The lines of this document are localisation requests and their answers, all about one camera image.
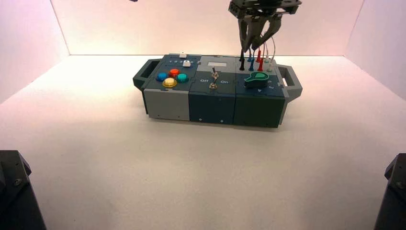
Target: screw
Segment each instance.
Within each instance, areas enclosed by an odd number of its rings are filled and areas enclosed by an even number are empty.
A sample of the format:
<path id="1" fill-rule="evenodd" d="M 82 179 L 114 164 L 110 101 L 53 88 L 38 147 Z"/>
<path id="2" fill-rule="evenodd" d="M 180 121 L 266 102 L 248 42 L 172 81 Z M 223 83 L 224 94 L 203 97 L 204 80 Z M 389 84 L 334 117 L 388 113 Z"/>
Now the screw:
<path id="1" fill-rule="evenodd" d="M 22 179 L 17 179 L 17 180 L 15 180 L 14 181 L 14 186 L 19 186 L 20 184 L 21 184 L 21 182 L 23 182 L 23 180 Z"/>
<path id="2" fill-rule="evenodd" d="M 403 183 L 400 182 L 400 181 L 396 182 L 396 186 L 397 186 L 398 188 L 400 188 L 400 189 L 404 189 L 404 188 L 405 188 L 405 186 L 403 185 Z"/>

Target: yellow button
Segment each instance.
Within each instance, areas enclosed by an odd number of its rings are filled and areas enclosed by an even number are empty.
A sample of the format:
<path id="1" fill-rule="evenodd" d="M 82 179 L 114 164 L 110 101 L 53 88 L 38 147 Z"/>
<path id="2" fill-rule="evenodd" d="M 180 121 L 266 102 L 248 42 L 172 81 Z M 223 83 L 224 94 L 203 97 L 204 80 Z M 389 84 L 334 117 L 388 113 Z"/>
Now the yellow button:
<path id="1" fill-rule="evenodd" d="M 165 88 L 173 88 L 178 84 L 178 82 L 174 78 L 166 78 L 162 85 Z"/>

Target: push button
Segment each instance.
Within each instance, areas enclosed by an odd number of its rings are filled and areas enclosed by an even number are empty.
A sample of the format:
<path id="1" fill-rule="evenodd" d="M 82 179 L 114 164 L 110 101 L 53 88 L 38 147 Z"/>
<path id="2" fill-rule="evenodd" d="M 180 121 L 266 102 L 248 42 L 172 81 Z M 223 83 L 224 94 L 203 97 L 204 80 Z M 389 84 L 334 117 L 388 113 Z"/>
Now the push button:
<path id="1" fill-rule="evenodd" d="M 165 88 L 173 88 L 178 84 L 178 82 L 174 78 L 166 78 L 162 85 Z"/>
<path id="2" fill-rule="evenodd" d="M 166 78 L 168 78 L 167 73 L 159 73 L 157 76 L 157 81 L 163 82 Z"/>
<path id="3" fill-rule="evenodd" d="M 180 74 L 179 69 L 171 69 L 171 70 L 169 71 L 169 76 L 170 76 L 171 78 L 175 78 L 175 77 L 178 76 L 179 74 Z"/>
<path id="4" fill-rule="evenodd" d="M 184 74 L 184 73 L 179 74 L 178 77 L 177 77 L 177 79 L 178 79 L 178 81 L 179 81 L 180 83 L 184 83 L 184 82 L 187 82 L 187 81 L 189 80 L 189 79 L 188 79 L 188 75 L 186 75 L 186 74 Z"/>

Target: red button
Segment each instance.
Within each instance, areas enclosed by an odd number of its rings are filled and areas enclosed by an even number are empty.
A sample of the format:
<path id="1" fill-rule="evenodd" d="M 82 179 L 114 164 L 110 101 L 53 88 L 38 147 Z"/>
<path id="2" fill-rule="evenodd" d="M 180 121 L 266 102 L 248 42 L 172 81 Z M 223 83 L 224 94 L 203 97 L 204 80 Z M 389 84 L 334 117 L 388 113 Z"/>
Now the red button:
<path id="1" fill-rule="evenodd" d="M 169 76 L 170 76 L 171 78 L 175 78 L 175 77 L 178 76 L 179 74 L 180 74 L 179 69 L 171 69 L 171 70 L 169 71 Z"/>

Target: blue button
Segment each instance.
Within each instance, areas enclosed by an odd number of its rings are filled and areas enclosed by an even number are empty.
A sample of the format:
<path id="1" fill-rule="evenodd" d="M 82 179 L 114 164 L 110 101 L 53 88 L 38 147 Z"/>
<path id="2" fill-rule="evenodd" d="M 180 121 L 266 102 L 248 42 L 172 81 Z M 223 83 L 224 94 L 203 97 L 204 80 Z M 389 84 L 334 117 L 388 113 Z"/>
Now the blue button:
<path id="1" fill-rule="evenodd" d="M 179 74 L 177 76 L 177 78 L 178 78 L 178 81 L 181 82 L 181 83 L 187 82 L 189 80 L 188 75 L 186 75 L 184 73 Z"/>
<path id="2" fill-rule="evenodd" d="M 157 81 L 163 82 L 166 78 L 168 78 L 167 73 L 159 73 L 157 77 Z"/>

